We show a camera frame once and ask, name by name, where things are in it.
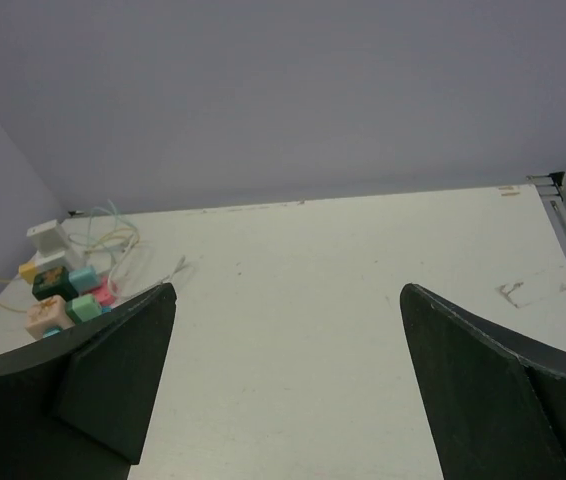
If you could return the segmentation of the yellow charger plug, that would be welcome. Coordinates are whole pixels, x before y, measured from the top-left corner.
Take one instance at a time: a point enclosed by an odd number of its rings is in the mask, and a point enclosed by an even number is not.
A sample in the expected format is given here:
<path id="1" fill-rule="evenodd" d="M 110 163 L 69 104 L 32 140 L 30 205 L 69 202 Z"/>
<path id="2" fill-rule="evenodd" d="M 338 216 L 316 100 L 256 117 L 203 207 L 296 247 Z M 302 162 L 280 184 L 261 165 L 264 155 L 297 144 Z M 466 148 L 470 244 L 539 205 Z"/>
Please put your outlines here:
<path id="1" fill-rule="evenodd" d="M 18 267 L 18 274 L 21 279 L 32 285 L 39 270 L 34 261 L 23 263 Z"/>

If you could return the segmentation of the dark green dragon charger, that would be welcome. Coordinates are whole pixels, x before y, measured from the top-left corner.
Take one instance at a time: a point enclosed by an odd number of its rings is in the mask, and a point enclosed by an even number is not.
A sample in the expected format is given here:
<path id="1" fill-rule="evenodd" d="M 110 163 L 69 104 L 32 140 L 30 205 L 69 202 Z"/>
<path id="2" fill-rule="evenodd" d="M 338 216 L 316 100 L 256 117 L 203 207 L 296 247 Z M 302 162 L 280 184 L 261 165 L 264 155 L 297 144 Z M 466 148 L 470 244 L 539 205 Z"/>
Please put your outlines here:
<path id="1" fill-rule="evenodd" d="M 38 273 L 32 283 L 32 295 L 35 299 L 44 299 L 60 296 L 65 301 L 70 301 L 79 296 L 77 290 L 69 280 L 69 272 L 64 266 L 54 267 Z"/>

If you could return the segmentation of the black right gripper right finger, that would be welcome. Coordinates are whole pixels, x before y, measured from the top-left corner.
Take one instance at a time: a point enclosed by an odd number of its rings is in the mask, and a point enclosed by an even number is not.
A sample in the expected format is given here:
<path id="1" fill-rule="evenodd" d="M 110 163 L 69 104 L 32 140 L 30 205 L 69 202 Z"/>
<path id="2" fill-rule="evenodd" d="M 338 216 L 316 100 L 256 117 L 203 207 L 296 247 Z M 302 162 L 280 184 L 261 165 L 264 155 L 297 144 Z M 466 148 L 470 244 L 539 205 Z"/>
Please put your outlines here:
<path id="1" fill-rule="evenodd" d="M 417 284 L 404 332 L 446 479 L 566 479 L 566 352 Z"/>

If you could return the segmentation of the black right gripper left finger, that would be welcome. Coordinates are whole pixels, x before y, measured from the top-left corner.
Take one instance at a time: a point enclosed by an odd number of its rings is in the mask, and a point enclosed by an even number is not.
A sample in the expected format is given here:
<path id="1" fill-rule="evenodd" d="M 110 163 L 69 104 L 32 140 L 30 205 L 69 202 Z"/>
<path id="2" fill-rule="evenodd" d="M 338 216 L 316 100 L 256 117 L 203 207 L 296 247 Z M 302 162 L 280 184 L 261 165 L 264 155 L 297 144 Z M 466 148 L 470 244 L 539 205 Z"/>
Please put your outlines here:
<path id="1" fill-rule="evenodd" d="M 0 354 L 0 479 L 125 479 L 139 463 L 177 294 L 160 284 Z"/>

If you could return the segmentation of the mint green charger plug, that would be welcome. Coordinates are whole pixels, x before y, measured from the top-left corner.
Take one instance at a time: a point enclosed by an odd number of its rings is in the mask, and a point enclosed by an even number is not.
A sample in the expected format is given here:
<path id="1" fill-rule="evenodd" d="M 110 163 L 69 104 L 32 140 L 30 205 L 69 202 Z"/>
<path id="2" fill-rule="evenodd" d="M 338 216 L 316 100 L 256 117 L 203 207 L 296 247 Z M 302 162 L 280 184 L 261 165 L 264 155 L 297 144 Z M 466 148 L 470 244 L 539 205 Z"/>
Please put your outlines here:
<path id="1" fill-rule="evenodd" d="M 100 316 L 102 307 L 93 294 L 85 294 L 68 301 L 65 304 L 65 313 L 78 325 Z"/>

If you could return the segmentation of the white power strip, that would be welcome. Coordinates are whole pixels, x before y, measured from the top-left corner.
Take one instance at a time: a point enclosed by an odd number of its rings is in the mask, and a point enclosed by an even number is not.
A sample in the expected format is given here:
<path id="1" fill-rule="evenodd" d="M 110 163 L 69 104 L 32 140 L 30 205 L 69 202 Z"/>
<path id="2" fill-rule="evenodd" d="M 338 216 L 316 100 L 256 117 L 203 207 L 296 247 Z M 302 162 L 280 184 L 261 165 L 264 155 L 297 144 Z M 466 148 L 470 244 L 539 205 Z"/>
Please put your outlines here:
<path id="1" fill-rule="evenodd" d="M 49 256 L 44 256 L 38 252 L 35 255 L 34 262 L 36 263 L 39 273 L 59 266 L 64 266 L 69 273 L 86 266 L 91 266 L 87 265 L 73 248 Z M 105 283 L 105 278 L 100 274 L 99 276 L 101 278 L 101 284 Z M 102 312 L 107 312 L 110 309 L 111 307 L 102 307 Z"/>

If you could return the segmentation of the beige dragon charger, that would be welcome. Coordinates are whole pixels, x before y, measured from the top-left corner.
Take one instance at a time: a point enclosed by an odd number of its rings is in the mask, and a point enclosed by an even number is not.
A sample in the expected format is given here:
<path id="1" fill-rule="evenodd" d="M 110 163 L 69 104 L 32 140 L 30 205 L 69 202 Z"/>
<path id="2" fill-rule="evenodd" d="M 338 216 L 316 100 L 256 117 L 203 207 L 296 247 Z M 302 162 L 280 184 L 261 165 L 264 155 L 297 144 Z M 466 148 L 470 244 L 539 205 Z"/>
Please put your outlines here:
<path id="1" fill-rule="evenodd" d="M 35 340 L 42 339 L 50 330 L 66 330 L 75 323 L 66 313 L 66 301 L 53 295 L 33 305 L 26 313 L 25 329 Z"/>

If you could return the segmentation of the white cube socket adapter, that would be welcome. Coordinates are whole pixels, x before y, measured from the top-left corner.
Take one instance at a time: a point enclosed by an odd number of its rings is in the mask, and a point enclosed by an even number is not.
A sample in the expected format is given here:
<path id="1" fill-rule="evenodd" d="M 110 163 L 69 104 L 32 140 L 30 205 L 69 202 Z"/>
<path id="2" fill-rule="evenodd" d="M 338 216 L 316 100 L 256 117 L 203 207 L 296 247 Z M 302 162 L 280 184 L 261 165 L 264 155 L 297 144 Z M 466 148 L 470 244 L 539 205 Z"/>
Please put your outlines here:
<path id="1" fill-rule="evenodd" d="M 36 250 L 44 256 L 53 255 L 70 248 L 67 233 L 56 219 L 30 227 L 26 232 L 26 237 Z"/>

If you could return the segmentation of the light blue charger plug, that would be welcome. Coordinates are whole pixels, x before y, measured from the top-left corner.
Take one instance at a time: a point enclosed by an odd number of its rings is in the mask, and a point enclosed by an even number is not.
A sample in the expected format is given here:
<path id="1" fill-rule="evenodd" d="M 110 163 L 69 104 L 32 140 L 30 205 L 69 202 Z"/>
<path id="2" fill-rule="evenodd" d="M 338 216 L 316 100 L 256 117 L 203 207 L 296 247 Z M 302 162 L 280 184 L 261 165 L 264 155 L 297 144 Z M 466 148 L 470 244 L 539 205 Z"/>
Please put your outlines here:
<path id="1" fill-rule="evenodd" d="M 86 266 L 69 273 L 68 280 L 78 295 L 97 289 L 101 278 L 93 266 Z"/>

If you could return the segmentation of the pink charger plug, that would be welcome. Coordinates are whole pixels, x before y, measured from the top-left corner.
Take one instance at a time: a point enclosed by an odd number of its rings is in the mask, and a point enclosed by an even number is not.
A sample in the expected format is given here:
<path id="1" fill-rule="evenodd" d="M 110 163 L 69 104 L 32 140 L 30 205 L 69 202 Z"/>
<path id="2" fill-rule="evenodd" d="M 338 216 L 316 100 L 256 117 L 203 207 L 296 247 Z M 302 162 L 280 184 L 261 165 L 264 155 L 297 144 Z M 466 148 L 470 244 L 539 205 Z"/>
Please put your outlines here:
<path id="1" fill-rule="evenodd" d="M 102 283 L 99 287 L 93 289 L 91 294 L 102 307 L 111 307 L 115 301 L 115 296 L 110 292 L 107 283 Z"/>

